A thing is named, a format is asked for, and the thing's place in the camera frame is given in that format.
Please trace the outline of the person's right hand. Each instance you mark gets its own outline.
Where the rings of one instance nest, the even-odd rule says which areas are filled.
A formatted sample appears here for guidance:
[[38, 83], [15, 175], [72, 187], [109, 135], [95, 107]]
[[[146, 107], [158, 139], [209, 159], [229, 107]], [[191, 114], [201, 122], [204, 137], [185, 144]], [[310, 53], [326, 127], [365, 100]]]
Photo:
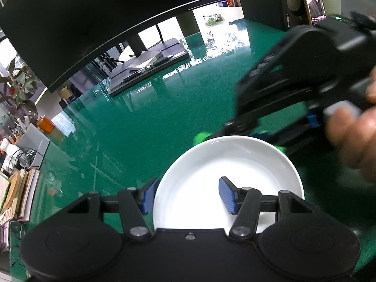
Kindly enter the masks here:
[[359, 117], [340, 107], [329, 117], [326, 133], [342, 164], [358, 169], [364, 180], [375, 182], [375, 69], [370, 72], [366, 100], [372, 107]]

